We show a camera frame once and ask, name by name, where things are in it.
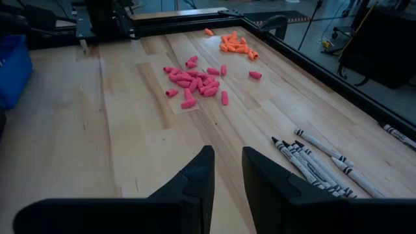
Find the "wooden tabletop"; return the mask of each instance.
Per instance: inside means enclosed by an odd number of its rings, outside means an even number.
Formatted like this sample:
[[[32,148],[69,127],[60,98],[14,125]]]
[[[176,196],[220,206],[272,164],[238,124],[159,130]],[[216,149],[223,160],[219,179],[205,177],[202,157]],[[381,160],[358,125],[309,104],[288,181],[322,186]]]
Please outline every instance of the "wooden tabletop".
[[[220,35],[237,31],[259,53],[219,50]],[[304,142],[300,127],[352,159],[357,170],[388,197],[416,195],[416,153],[371,117],[243,28],[194,31],[81,47],[32,51],[34,72],[8,113],[0,143],[0,233],[11,233],[13,216],[44,198],[144,198],[182,169],[203,145],[216,154],[211,233],[255,233],[241,168],[251,146],[299,175],[270,137]],[[218,78],[220,96],[201,97],[182,110],[182,92],[164,66],[185,69],[199,56],[198,70],[227,65]],[[261,81],[249,71],[263,74]],[[369,195],[316,148],[319,157],[361,198]]]

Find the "crayon tip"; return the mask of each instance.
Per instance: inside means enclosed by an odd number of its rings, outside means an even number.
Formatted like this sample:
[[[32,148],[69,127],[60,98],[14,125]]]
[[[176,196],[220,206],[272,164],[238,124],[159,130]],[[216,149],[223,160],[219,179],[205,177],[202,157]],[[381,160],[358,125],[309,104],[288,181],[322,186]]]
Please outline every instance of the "crayon tip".
[[[297,141],[297,140],[295,140],[294,141],[294,143],[296,143],[299,147],[304,147],[305,145],[304,144],[302,144],[302,143],[300,143],[299,141]]]
[[[291,146],[289,143],[287,143],[287,142],[286,142],[286,141],[284,141],[284,140],[283,140],[282,142],[283,142],[283,144],[285,145],[285,147],[286,147],[286,148],[288,148],[289,146]]]
[[[272,136],[272,140],[273,140],[273,143],[275,143],[275,144],[278,141],[278,139],[274,138],[274,136]]]

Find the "black equipment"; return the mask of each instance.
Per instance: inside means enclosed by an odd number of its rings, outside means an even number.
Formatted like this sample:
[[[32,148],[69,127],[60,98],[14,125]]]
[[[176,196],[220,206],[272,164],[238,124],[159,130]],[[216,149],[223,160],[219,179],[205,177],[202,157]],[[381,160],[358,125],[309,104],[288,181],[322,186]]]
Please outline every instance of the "black equipment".
[[[339,59],[342,66],[365,75],[364,85],[373,79],[397,88],[415,74],[416,16],[389,8],[375,8]]]
[[[26,233],[203,233],[211,225],[214,150],[201,152],[144,199],[55,199],[15,217]],[[251,147],[242,149],[244,187],[258,234],[413,233],[416,200],[342,199],[309,184]]]
[[[313,11],[313,14],[312,14],[312,18],[309,20],[309,24],[307,25],[307,28],[306,28],[306,31],[305,31],[304,37],[302,38],[302,41],[301,41],[301,42],[300,42],[300,44],[299,44],[298,50],[300,50],[300,48],[301,48],[302,44],[304,43],[304,40],[305,40],[306,34],[307,34],[307,32],[308,32],[308,30],[309,30],[309,28],[310,28],[311,24],[312,24],[313,18],[315,17],[315,14],[317,13],[317,11],[319,10],[319,8],[320,8],[321,6],[322,6],[322,0],[318,0],[318,1],[317,1],[317,5],[316,5],[316,7],[315,7],[315,10]]]
[[[6,115],[3,110],[0,110],[0,139],[3,135],[3,131],[5,130],[6,125]]]
[[[167,184],[143,199],[52,199],[22,209],[14,233],[200,233],[211,228],[215,153],[204,146]]]

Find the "floor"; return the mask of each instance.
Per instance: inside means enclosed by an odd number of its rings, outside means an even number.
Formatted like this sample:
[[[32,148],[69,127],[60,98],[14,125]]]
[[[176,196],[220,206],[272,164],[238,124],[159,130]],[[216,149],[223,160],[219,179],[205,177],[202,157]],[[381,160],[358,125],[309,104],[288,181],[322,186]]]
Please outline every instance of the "floor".
[[[16,5],[15,0],[4,0],[5,3]],[[70,14],[70,1],[69,0],[59,0],[62,6],[66,9],[67,14]],[[151,0],[134,0],[136,3],[141,3],[142,7],[135,9],[135,14],[142,13],[154,13],[160,11],[172,11],[175,10],[173,0],[160,0],[160,1],[151,1]],[[300,13],[305,14],[306,16],[312,16],[312,13],[315,9],[316,0],[301,0],[300,3],[286,3],[283,0],[279,1],[224,1],[224,0],[194,0],[195,6],[197,8],[210,8],[210,7],[227,7],[237,9],[241,12],[264,12],[264,11],[280,11],[280,10],[297,10]],[[62,10],[59,6],[50,0],[35,0],[31,1],[32,4],[36,4],[40,7],[49,8],[53,10],[56,14],[63,16]],[[328,25],[328,30],[324,33],[323,38],[330,39],[333,26],[347,26],[350,25],[353,17],[344,18],[344,19],[335,19],[331,21],[331,18],[334,17],[335,12],[338,8],[337,16],[341,15],[343,9],[346,8],[349,1],[345,0],[333,0],[333,1],[324,1],[322,7],[317,11],[315,19],[324,19],[320,21],[314,21],[311,24],[309,32],[305,38],[305,41],[300,49],[301,52],[305,53],[307,56],[312,58],[314,61],[320,63],[327,69],[332,72],[337,71],[338,67],[338,57],[333,57],[329,55],[324,55],[321,53],[322,49],[317,43],[317,40],[320,40],[322,33],[326,30]],[[178,2],[180,10],[192,9],[192,7],[180,0]],[[354,14],[354,11],[357,10],[357,7],[352,9],[350,15]],[[416,6],[410,5],[407,11],[416,12]],[[306,31],[308,23],[293,23],[290,24],[287,28],[287,34],[285,41],[295,48],[298,48],[302,37]],[[342,36],[338,37],[334,43],[345,43],[346,38]],[[352,71],[346,70],[348,76],[348,81],[352,84],[356,84],[364,79],[364,76]],[[359,87],[359,90],[372,97],[382,105],[390,108],[399,115],[405,117],[409,121],[416,123],[416,109],[413,108],[416,100],[416,89],[408,85],[397,88],[396,90],[391,90],[390,88],[379,84],[374,81],[369,81],[366,85]]]

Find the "black metal frame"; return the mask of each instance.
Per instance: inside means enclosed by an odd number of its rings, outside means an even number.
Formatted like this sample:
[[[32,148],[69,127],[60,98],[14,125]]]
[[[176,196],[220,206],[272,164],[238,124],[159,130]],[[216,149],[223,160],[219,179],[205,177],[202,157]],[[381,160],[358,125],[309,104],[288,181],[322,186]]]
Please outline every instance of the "black metal frame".
[[[262,31],[256,24],[244,16],[236,16],[235,14],[230,14],[230,12],[220,11],[212,14],[140,19],[132,20],[132,22],[136,37],[138,38],[160,34],[184,33],[203,30],[205,28],[243,27],[345,99],[349,100],[349,102],[372,116],[376,121],[388,123],[406,136],[416,139],[416,125],[414,123],[411,123],[409,120],[359,91],[352,84],[336,76],[295,48],[285,44],[273,34]]]

